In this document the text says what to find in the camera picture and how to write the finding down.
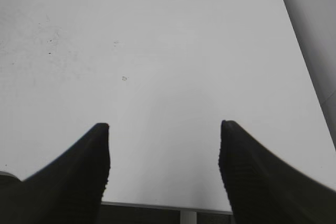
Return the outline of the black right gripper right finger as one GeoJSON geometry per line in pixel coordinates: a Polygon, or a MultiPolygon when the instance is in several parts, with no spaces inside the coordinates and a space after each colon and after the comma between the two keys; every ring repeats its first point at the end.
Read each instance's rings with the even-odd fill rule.
{"type": "Polygon", "coordinates": [[[335,223],[335,191],[221,122],[218,166],[236,223],[335,223]]]}

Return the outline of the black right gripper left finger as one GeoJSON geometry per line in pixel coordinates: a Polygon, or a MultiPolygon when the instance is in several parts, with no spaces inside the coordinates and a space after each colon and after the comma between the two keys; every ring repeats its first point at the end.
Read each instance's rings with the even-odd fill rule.
{"type": "Polygon", "coordinates": [[[96,223],[109,172],[109,125],[97,123],[27,179],[1,171],[1,223],[96,223]]]}

